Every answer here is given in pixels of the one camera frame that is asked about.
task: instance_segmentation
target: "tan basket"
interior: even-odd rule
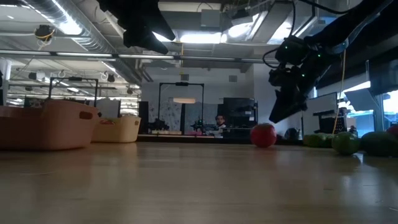
[[[92,142],[128,143],[137,141],[141,118],[124,116],[112,119],[114,124],[98,123],[94,130]]]
[[[43,109],[0,106],[0,149],[61,150],[91,142],[98,110],[50,100]]]

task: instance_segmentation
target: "person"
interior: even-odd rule
[[[217,121],[217,126],[218,126],[218,128],[220,129],[220,128],[226,128],[226,125],[225,125],[225,116],[224,115],[217,115],[216,116],[216,121]]]

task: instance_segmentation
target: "table surface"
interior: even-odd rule
[[[397,223],[398,160],[329,149],[92,144],[0,152],[1,223]]]

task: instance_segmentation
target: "whiteboard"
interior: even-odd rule
[[[319,118],[314,113],[337,109],[337,93],[330,93],[307,101],[307,110],[303,111],[303,136],[315,134],[319,130]]]

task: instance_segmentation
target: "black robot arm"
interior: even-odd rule
[[[269,74],[270,84],[280,87],[276,90],[277,100],[269,120],[278,123],[306,110],[308,94],[313,87],[331,65],[340,60],[340,54],[362,35],[364,27],[392,2],[394,0],[363,0],[317,35],[303,40],[292,35],[286,38],[275,54],[280,64]]]

